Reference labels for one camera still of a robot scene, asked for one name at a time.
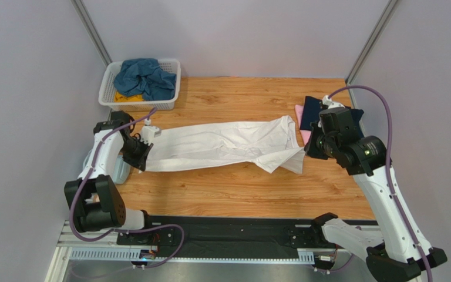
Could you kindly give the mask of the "crumpled blue t-shirt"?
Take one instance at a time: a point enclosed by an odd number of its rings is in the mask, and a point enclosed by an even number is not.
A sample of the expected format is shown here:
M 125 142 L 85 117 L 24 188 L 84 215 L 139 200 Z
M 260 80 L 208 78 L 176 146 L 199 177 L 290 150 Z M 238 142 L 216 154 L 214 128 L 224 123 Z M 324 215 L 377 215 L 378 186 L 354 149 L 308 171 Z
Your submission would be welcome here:
M 176 74 L 164 70 L 157 59 L 130 59 L 122 62 L 113 84 L 125 96 L 142 94 L 145 101 L 160 101 L 174 98 L 176 80 Z

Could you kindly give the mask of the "white plastic laundry basket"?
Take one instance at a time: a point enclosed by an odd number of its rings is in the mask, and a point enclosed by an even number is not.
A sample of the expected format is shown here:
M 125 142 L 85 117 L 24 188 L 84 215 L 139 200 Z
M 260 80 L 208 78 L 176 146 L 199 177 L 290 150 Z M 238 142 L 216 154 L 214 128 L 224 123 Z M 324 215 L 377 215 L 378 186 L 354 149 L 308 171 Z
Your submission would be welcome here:
M 113 110 L 172 110 L 180 90 L 176 59 L 130 59 L 106 68 L 98 102 Z

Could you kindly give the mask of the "corner aluminium post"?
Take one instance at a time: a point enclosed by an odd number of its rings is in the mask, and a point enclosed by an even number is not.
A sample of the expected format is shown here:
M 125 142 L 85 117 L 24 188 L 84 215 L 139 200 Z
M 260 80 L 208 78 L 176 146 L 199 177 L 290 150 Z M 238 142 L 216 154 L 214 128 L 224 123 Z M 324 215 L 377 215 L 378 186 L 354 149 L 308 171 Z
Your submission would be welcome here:
M 100 36 L 100 33 L 95 27 L 95 23 L 90 16 L 90 13 L 82 0 L 71 0 L 71 4 L 73 5 L 77 15 L 79 16 L 79 19 L 83 23 L 83 26 L 86 29 L 86 32 L 88 33 L 92 43 L 94 44 L 101 61 L 107 67 L 110 63 L 112 63 L 112 59 L 107 51 L 107 48 L 105 47 L 105 44 L 102 41 L 102 38 Z
M 364 47 L 362 48 L 361 52 L 359 53 L 355 63 L 351 67 L 351 70 L 348 74 L 348 76 L 345 78 L 345 82 L 347 85 L 350 85 L 354 82 L 356 77 L 358 76 L 359 72 L 361 71 L 362 67 L 364 66 L 367 58 L 369 57 L 370 53 L 372 52 L 374 46 L 376 45 L 377 41 L 381 37 L 383 31 L 388 25 L 388 22 L 393 17 L 395 11 L 397 10 L 398 6 L 400 5 L 402 1 L 400 0 L 389 0 L 383 9 L 377 23 L 375 24 L 371 34 L 368 36 Z

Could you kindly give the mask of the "left corner aluminium post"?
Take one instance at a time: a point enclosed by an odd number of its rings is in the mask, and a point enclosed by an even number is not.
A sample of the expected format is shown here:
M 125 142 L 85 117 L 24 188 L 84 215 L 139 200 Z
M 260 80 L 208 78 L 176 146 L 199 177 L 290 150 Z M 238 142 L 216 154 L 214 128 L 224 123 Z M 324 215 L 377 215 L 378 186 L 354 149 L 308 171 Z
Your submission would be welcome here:
M 101 61 L 107 67 L 110 63 L 112 63 L 112 59 L 107 51 L 107 48 L 105 47 L 105 44 L 102 41 L 102 38 L 100 36 L 100 33 L 95 27 L 95 23 L 90 16 L 90 13 L 82 0 L 71 0 L 71 4 L 73 5 L 77 15 L 79 16 L 79 19 L 83 23 L 83 26 L 86 29 L 86 32 L 88 33 L 92 43 L 94 44 Z

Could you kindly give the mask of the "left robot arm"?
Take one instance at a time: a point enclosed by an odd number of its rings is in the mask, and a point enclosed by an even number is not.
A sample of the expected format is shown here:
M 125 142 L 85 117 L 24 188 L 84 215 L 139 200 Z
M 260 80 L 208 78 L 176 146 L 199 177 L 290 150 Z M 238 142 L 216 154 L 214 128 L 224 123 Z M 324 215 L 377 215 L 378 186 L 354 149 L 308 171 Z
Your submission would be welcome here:
M 119 159 L 140 171 L 146 169 L 153 141 L 161 130 L 152 125 L 150 115 L 140 121 L 144 123 L 142 131 L 134 133 L 137 120 L 120 110 L 94 127 L 93 149 L 86 166 L 64 187 L 69 220 L 77 233 L 144 228 L 147 213 L 128 209 L 112 179 Z

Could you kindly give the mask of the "yellow t-shirt in basket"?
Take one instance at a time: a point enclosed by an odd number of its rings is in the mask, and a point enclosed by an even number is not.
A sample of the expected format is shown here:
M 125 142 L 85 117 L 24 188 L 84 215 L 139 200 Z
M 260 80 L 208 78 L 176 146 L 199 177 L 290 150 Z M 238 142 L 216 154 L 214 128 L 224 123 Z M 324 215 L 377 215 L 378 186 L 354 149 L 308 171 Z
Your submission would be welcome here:
M 116 91 L 114 96 L 114 102 L 116 103 L 132 103 L 132 102 L 144 102 L 143 95 L 125 96 Z

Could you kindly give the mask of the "white t-shirt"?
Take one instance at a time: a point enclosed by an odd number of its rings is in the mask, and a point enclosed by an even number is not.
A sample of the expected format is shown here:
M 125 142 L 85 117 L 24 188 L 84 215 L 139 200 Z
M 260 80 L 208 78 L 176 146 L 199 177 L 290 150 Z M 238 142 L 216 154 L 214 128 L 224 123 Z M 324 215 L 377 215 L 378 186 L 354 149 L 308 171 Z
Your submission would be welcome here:
M 208 123 L 163 130 L 149 153 L 146 171 L 178 172 L 250 162 L 268 173 L 282 167 L 301 174 L 304 156 L 290 116 L 268 122 Z

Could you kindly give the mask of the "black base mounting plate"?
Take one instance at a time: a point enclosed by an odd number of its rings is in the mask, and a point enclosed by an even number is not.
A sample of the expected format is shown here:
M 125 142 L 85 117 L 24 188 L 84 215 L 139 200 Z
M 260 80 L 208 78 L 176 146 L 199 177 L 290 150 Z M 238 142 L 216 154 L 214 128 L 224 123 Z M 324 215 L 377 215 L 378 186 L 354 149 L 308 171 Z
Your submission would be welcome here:
M 158 230 L 121 234 L 117 244 L 193 259 L 295 259 L 298 249 L 336 248 L 311 234 L 310 219 L 150 216 L 149 223 Z

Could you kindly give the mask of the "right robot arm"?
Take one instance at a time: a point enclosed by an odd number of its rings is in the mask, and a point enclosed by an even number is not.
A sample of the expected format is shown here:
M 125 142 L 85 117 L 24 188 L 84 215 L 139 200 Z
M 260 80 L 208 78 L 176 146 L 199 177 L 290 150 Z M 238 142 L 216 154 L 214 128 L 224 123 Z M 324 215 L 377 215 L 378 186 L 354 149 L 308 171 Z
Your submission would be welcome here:
M 350 226 L 327 213 L 312 221 L 317 242 L 333 243 L 363 260 L 376 281 L 413 281 L 447 262 L 415 223 L 399 191 L 392 162 L 376 136 L 360 137 L 351 111 L 324 109 L 304 148 L 315 159 L 335 159 L 363 191 L 381 236 Z

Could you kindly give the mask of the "light blue plastic object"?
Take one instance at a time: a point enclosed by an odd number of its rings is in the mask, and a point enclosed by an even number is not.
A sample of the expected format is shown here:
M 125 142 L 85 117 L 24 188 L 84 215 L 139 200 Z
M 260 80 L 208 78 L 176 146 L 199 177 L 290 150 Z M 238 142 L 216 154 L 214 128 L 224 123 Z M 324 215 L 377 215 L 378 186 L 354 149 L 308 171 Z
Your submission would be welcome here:
M 124 162 L 123 156 L 118 155 L 113 174 L 111 175 L 114 184 L 123 184 L 130 174 L 130 169 L 131 166 Z

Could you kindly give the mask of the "folded navy t-shirt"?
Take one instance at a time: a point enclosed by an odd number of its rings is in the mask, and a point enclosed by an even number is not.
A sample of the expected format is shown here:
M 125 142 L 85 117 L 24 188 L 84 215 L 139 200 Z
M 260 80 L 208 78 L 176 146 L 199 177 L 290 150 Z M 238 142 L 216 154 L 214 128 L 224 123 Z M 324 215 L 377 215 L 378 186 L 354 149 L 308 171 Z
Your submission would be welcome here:
M 299 130 L 307 130 L 311 131 L 312 126 L 311 123 L 319 122 L 319 112 L 321 111 L 321 100 L 314 98 L 312 96 L 306 96 L 305 102 L 300 115 L 297 116 L 299 120 Z M 351 111 L 351 115 L 354 121 L 355 126 L 358 129 L 358 133 L 360 137 L 364 137 L 364 134 L 359 126 L 359 122 L 361 121 L 362 116 L 364 115 L 364 111 L 361 109 L 352 109 L 346 106 L 347 109 Z

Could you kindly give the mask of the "right corner aluminium post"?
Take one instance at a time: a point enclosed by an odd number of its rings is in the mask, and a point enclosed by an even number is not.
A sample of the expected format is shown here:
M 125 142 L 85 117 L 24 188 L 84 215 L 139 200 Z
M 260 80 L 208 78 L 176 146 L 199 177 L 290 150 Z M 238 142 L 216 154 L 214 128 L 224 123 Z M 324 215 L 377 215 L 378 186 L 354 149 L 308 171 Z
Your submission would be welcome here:
M 377 41 L 381 37 L 383 31 L 388 25 L 388 22 L 393 17 L 395 11 L 397 10 L 398 6 L 400 5 L 402 1 L 400 0 L 389 0 L 383 9 L 377 23 L 375 24 L 371 34 L 368 36 L 364 47 L 362 48 L 361 52 L 359 53 L 355 63 L 351 67 L 351 70 L 348 74 L 348 76 L 345 78 L 345 82 L 347 85 L 350 85 L 354 82 L 356 77 L 358 76 L 359 72 L 361 71 L 362 67 L 364 66 L 367 58 L 369 57 L 370 53 L 372 52 L 374 46 L 376 45 Z

